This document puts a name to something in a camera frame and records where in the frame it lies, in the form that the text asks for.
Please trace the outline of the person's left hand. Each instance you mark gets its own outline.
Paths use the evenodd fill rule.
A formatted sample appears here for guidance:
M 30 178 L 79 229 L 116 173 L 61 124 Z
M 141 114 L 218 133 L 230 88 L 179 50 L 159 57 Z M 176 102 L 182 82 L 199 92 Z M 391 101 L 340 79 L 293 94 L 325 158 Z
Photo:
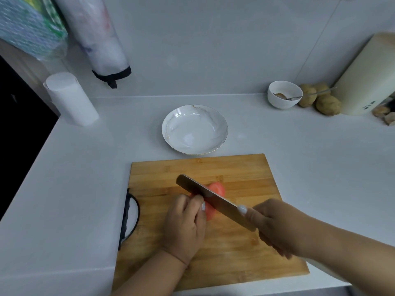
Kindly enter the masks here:
M 164 223 L 162 248 L 189 265 L 203 244 L 205 231 L 197 231 L 197 204 L 193 197 L 178 195 L 170 205 Z

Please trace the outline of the person's right hand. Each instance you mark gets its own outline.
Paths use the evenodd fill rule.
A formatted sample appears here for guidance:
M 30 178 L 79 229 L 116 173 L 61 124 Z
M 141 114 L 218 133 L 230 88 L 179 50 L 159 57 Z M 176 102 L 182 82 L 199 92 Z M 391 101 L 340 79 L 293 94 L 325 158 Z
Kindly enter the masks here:
M 268 199 L 253 208 L 238 205 L 237 209 L 258 229 L 259 238 L 280 256 L 307 258 L 311 254 L 312 217 L 276 199 Z

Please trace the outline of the steel kitchen knife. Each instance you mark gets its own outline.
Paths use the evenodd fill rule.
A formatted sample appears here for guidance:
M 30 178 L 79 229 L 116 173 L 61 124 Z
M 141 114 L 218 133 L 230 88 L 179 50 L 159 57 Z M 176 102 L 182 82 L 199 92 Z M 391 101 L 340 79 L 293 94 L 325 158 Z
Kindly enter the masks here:
M 240 214 L 237 205 L 211 191 L 204 185 L 196 182 L 194 179 L 191 179 L 185 174 L 180 174 L 176 179 L 176 184 L 191 194 L 201 195 L 204 200 L 214 209 L 238 223 L 242 227 L 248 229 L 251 232 L 256 230 L 256 227 L 251 224 L 242 214 Z

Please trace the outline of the person's right forearm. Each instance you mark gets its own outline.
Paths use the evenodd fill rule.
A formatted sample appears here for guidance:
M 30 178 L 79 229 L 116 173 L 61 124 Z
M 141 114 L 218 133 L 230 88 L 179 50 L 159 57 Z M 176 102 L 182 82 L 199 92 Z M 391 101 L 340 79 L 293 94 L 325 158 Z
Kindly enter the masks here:
M 368 296 L 395 296 L 395 247 L 304 213 L 304 258 L 322 264 Z

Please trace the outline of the person's left forearm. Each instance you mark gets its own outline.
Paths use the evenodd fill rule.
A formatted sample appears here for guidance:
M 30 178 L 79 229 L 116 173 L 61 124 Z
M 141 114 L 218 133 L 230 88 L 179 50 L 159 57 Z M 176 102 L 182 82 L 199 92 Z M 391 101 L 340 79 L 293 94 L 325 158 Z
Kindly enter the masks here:
M 187 266 L 169 252 L 159 250 L 111 296 L 171 296 Z

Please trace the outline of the wooden cutting board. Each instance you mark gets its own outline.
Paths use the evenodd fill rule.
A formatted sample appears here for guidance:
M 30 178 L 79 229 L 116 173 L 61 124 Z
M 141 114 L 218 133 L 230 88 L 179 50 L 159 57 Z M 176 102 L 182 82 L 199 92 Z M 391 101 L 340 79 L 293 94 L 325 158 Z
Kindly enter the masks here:
M 221 182 L 225 198 L 247 207 L 281 199 L 264 154 L 133 162 L 128 189 L 140 207 L 136 229 L 122 243 L 116 259 L 112 290 L 124 284 L 159 247 L 169 205 L 179 194 L 185 174 L 203 185 Z M 251 232 L 216 212 L 208 221 L 204 244 L 176 291 L 309 274 L 305 261 L 281 257 Z

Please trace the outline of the white marbled plate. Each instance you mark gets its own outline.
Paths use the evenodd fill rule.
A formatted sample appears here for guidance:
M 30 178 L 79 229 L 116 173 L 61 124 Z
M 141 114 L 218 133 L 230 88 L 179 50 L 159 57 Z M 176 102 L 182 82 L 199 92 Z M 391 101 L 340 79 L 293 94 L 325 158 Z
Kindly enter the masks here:
M 200 104 L 184 105 L 163 120 L 165 142 L 185 155 L 205 155 L 219 149 L 228 137 L 226 119 L 217 110 Z

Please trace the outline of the white small bowl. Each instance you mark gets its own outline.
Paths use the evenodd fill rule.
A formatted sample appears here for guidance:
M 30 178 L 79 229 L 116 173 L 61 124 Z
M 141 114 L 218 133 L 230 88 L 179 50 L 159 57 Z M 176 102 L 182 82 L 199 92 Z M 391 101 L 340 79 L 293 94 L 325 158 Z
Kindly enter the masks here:
M 289 109 L 298 104 L 303 97 L 302 89 L 288 81 L 272 82 L 267 90 L 270 105 L 277 109 Z

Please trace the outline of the brown potato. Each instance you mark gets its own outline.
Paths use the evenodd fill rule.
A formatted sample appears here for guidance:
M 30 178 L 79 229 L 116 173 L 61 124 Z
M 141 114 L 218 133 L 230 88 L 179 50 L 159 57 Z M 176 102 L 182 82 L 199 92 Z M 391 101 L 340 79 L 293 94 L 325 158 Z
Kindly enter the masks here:
M 319 82 L 319 83 L 313 84 L 313 88 L 316 90 L 317 96 L 331 94 L 331 90 L 329 89 L 328 84 L 326 84 L 325 82 Z
M 298 105 L 302 108 L 312 106 L 317 98 L 317 90 L 315 87 L 312 84 L 301 84 L 299 87 L 303 92 L 303 96 Z
M 341 113 L 341 102 L 332 95 L 318 96 L 315 108 L 325 116 L 335 116 Z

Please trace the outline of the metal spoon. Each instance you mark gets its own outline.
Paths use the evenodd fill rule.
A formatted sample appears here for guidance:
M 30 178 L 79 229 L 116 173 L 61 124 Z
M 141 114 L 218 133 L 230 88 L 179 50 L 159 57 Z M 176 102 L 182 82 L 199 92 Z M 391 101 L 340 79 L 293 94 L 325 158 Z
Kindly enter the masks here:
M 332 90 L 334 90 L 334 89 L 336 89 L 337 87 L 335 86 L 335 87 L 332 87 L 332 88 L 330 88 L 330 90 L 332 91 Z M 276 97 L 278 97 L 278 98 L 280 98 L 280 99 L 284 99 L 284 100 L 288 100 L 288 101 L 290 101 L 290 100 L 294 100 L 294 99 L 301 99 L 303 96 L 311 96 L 311 95 L 316 95 L 317 94 L 317 92 L 315 92 L 315 93 L 309 93 L 309 94 L 304 94 L 304 95 L 302 95 L 302 96 L 297 96 L 297 97 L 286 97 L 284 94 L 282 94 L 282 93 L 276 93 L 276 94 L 274 94 L 274 96 L 276 96 Z

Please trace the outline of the white paper towel roll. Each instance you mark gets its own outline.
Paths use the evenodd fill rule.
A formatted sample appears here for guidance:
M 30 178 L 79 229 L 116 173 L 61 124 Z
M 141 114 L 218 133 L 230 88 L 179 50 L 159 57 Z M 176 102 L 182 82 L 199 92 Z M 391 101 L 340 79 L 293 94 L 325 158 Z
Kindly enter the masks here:
M 52 74 L 44 81 L 43 86 L 52 103 L 69 124 L 85 127 L 99 119 L 97 110 L 73 74 Z

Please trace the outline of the cream cylindrical container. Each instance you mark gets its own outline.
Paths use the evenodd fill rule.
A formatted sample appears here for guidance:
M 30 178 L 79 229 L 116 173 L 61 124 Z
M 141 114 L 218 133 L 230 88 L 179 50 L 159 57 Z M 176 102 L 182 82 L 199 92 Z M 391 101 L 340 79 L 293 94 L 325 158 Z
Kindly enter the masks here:
M 341 114 L 357 116 L 395 92 L 395 33 L 372 36 L 335 84 Z

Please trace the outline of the colourful cleaning cloth pack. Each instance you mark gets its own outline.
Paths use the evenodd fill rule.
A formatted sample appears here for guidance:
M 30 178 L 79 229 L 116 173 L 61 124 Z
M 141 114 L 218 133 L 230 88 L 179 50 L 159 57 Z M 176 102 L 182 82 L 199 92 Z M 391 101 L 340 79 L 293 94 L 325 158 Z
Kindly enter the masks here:
M 40 61 L 67 55 L 68 33 L 52 0 L 0 0 L 0 39 Z

